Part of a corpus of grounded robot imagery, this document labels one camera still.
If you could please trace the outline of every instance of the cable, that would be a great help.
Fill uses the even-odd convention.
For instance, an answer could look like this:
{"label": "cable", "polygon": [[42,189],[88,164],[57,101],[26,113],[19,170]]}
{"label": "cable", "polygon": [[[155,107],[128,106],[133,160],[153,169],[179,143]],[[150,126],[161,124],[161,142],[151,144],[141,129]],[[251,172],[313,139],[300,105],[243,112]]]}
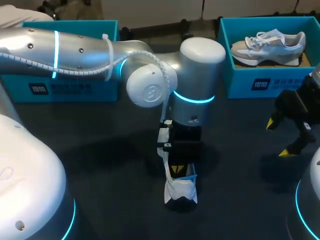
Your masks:
{"label": "cable", "polygon": [[114,62],[114,48],[113,48],[112,42],[109,40],[109,36],[107,34],[102,34],[102,39],[108,43],[108,48],[109,48],[109,58],[110,58],[109,64],[111,66],[108,71],[108,75],[106,76],[106,79],[105,79],[106,81],[109,81],[111,78],[111,75],[112,75],[112,71],[114,69],[114,65],[111,64]]}
{"label": "cable", "polygon": [[62,68],[54,68],[52,66],[49,66],[49,65],[46,65],[46,64],[42,64],[40,62],[36,62],[36,61],[25,59],[23,57],[19,57],[19,56],[15,56],[15,55],[11,55],[11,54],[0,52],[0,57],[2,57],[2,58],[11,59],[13,61],[16,61],[16,62],[19,62],[19,63],[22,63],[22,64],[27,64],[27,65],[29,65],[31,67],[36,67],[36,68],[43,69],[43,70],[46,70],[46,71],[56,72],[58,74],[71,75],[71,76],[97,75],[97,74],[100,74],[100,73],[103,73],[103,72],[107,71],[111,66],[113,67],[113,66],[123,62],[124,60],[128,59],[129,57],[134,56],[134,55],[145,55],[145,56],[151,58],[152,60],[154,60],[156,62],[156,64],[157,64],[157,66],[159,67],[159,69],[161,70],[162,75],[164,77],[164,80],[166,81],[166,84],[167,84],[167,95],[165,96],[165,99],[164,99],[163,104],[162,104],[162,112],[161,112],[161,118],[160,118],[160,123],[164,123],[165,122],[165,118],[166,118],[166,110],[167,110],[167,106],[168,106],[168,103],[169,103],[169,97],[170,97],[170,94],[171,94],[171,91],[170,91],[170,80],[169,80],[169,76],[167,74],[165,66],[160,62],[159,58],[157,58],[151,52],[148,52],[148,51],[145,51],[145,50],[130,52],[127,55],[119,58],[118,60],[112,62],[109,65],[106,65],[104,67],[101,67],[101,68],[98,68],[98,69],[95,69],[95,70],[90,70],[90,71],[75,71],[75,70],[67,70],[67,69],[62,69]]}
{"label": "cable", "polygon": [[294,9],[293,9],[293,13],[296,13],[297,12],[297,7],[298,7],[298,4],[299,4],[299,0],[296,0],[296,4],[294,6]]}

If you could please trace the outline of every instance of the sneaker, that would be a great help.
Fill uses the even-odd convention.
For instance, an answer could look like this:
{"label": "sneaker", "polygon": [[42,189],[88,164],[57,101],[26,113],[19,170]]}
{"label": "sneaker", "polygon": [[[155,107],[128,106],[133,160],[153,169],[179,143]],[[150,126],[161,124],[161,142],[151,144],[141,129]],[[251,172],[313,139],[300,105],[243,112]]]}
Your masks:
{"label": "sneaker", "polygon": [[[166,143],[169,140],[169,129],[161,128],[158,135],[158,143]],[[169,153],[157,148],[158,155],[162,158],[165,169],[164,204],[171,210],[177,212],[189,212],[195,209],[198,198],[196,190],[195,167],[193,164],[182,166],[169,165]]]}
{"label": "sneaker", "polygon": [[256,37],[245,37],[231,47],[232,56],[239,62],[257,66],[263,61],[273,61],[281,65],[298,66],[299,57],[305,50],[306,35],[286,35],[274,29],[258,32]]}

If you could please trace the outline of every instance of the black table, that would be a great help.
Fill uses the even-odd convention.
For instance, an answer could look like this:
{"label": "black table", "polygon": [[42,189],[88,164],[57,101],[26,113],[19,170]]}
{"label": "black table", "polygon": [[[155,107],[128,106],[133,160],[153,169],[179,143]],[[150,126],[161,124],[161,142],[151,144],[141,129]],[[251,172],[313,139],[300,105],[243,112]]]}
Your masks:
{"label": "black table", "polygon": [[165,177],[150,168],[159,160],[161,107],[135,106],[123,86],[117,103],[16,109],[60,157],[85,225],[98,239],[289,240],[286,213],[317,144],[301,156],[277,157],[298,136],[294,124],[267,131],[272,99],[228,100],[225,92],[220,83],[203,128],[197,209],[184,214],[164,207]]}

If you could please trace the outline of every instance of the glowing blue light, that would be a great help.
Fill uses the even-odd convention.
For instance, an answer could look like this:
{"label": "glowing blue light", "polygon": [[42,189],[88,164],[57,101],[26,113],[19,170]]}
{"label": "glowing blue light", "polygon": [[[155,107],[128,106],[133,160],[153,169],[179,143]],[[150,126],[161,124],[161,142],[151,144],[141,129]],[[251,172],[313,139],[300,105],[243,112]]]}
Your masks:
{"label": "glowing blue light", "polygon": [[121,63],[121,65],[120,65],[120,78],[121,78],[121,71],[122,71],[122,67],[125,65],[125,63],[126,63],[126,61],[128,60],[128,58],[127,59],[125,59],[122,63]]}
{"label": "glowing blue light", "polygon": [[[59,59],[59,32],[54,31],[54,64],[53,67],[58,68],[58,59]],[[54,71],[52,73],[52,78],[56,78],[57,73]]]}
{"label": "glowing blue light", "polygon": [[311,229],[308,227],[308,225],[306,224],[304,218],[302,217],[300,210],[299,210],[299,206],[298,206],[298,188],[299,188],[299,184],[301,181],[299,181],[298,186],[296,187],[296,191],[295,191],[295,205],[296,205],[296,210],[298,211],[298,214],[300,216],[300,219],[303,223],[303,225],[305,226],[305,228],[309,231],[309,233],[316,239],[316,240],[320,240],[312,231]]}
{"label": "glowing blue light", "polygon": [[183,101],[192,103],[192,104],[206,104],[206,103],[210,103],[213,99],[215,99],[215,96],[213,96],[213,97],[206,99],[206,100],[192,100],[192,99],[186,98],[184,96],[181,96],[176,91],[173,91],[173,92],[178,98],[182,99]]}
{"label": "glowing blue light", "polygon": [[63,236],[63,238],[61,240],[65,240],[72,228],[72,225],[74,224],[74,221],[75,221],[75,216],[76,216],[76,201],[73,200],[73,216],[72,216],[72,221],[70,223],[70,226],[68,228],[68,230],[66,231],[65,235]]}

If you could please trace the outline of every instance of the cardboard box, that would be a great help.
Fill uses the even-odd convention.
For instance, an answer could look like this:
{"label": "cardboard box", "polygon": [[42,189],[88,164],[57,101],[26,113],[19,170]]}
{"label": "cardboard box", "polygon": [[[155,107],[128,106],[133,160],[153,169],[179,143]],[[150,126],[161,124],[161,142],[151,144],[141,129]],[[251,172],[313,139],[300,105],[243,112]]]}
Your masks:
{"label": "cardboard box", "polygon": [[[305,33],[306,46],[299,66],[245,67],[235,63],[230,51],[233,43],[273,29],[288,35]],[[314,17],[223,18],[218,42],[226,50],[223,81],[230,99],[276,98],[282,90],[299,88],[305,76],[320,63],[320,25]]]}
{"label": "cardboard box", "polygon": [[[102,39],[120,39],[116,20],[30,21],[23,27],[52,30]],[[76,81],[26,75],[2,75],[5,87],[15,103],[116,102],[117,81]]]}

